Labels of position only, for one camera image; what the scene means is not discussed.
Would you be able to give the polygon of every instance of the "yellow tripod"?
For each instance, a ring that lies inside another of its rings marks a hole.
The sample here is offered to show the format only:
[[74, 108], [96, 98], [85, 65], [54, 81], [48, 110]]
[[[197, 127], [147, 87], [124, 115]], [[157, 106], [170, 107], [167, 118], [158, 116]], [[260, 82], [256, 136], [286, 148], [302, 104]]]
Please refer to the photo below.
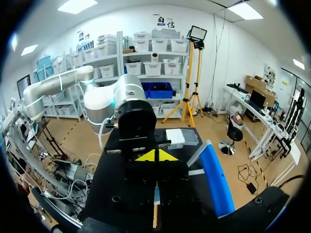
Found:
[[188, 70], [188, 79], [187, 79], [187, 82], [186, 82], [186, 94], [185, 94], [185, 98], [183, 99], [183, 101], [181, 101], [179, 103], [179, 105], [177, 105], [172, 111], [171, 113], [169, 113], [167, 115], [167, 117], [162, 121], [162, 123], [164, 123], [174, 112], [176, 112], [183, 104], [184, 105], [184, 110], [183, 110], [183, 117], [182, 117], [182, 121], [185, 120], [185, 117], [186, 117], [186, 111], [189, 112], [189, 115], [190, 115], [190, 124], [189, 126], [193, 126], [194, 127], [194, 120], [193, 120], [193, 116], [192, 116], [192, 109], [190, 107], [190, 103], [189, 103], [189, 99], [188, 99], [188, 96], [189, 96], [189, 83], [190, 83], [190, 80], [191, 80], [191, 70], [192, 70], [192, 57], [193, 57], [193, 42], [191, 41], [190, 43], [190, 61], [189, 61], [189, 70]]
[[195, 99], [196, 98], [198, 99], [200, 114], [201, 114], [201, 117], [203, 117], [202, 105], [201, 105], [201, 101], [200, 101], [200, 97], [199, 97], [199, 93], [198, 93], [198, 86], [199, 86], [200, 76], [201, 76], [201, 59], [202, 59], [202, 49], [199, 49], [198, 72], [197, 72], [197, 76], [196, 76], [196, 82], [194, 83], [195, 84], [195, 90], [192, 93], [189, 101], [191, 101], [191, 99], [193, 98], [193, 103], [192, 103], [192, 113], [193, 113], [193, 110], [195, 108]]

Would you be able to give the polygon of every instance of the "bar stool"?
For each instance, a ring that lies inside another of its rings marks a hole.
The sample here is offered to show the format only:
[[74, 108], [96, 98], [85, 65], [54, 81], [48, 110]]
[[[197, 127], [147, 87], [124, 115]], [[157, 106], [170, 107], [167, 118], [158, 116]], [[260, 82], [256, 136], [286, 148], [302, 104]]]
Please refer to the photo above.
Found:
[[221, 141], [218, 143], [218, 148], [223, 154], [233, 155], [235, 153], [234, 142], [239, 142], [243, 139], [243, 133], [240, 129], [233, 126], [230, 117], [228, 118], [227, 136], [231, 139], [229, 141]]

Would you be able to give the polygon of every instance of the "yellow warning label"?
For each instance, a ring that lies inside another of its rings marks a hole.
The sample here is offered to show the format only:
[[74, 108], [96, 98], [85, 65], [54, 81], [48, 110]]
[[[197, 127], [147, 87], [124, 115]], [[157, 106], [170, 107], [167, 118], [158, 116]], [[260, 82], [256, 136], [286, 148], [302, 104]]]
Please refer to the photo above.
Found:
[[[149, 151], [148, 153], [144, 154], [142, 157], [139, 157], [135, 161], [145, 161], [145, 160], [149, 160], [149, 161], [153, 161], [154, 162], [155, 161], [155, 150]], [[165, 160], [177, 161], [178, 159], [176, 159], [175, 157], [171, 156], [170, 154], [168, 154], [164, 150], [159, 149], [159, 160], [161, 162], [161, 161], [165, 161]]]

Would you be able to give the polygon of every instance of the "laptop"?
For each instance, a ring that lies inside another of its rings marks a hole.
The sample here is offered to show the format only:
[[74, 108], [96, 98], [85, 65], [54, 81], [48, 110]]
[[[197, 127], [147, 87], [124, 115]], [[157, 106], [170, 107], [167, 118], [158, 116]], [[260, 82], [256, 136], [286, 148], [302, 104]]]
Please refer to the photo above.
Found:
[[253, 90], [251, 98], [249, 100], [244, 100], [246, 103], [251, 105], [255, 110], [260, 111], [263, 108], [266, 97], [261, 93]]

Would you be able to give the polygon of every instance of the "wire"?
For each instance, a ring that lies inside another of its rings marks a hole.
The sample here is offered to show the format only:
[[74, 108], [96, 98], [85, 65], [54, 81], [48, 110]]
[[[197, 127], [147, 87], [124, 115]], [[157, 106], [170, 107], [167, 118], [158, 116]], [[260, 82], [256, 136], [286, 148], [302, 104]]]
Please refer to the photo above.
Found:
[[295, 180], [295, 179], [298, 179], [298, 178], [304, 178], [305, 176], [304, 175], [297, 175], [297, 176], [293, 176], [291, 178], [289, 178], [287, 181], [285, 181], [283, 184], [281, 184], [278, 188], [282, 188], [284, 185], [286, 185], [287, 183]]

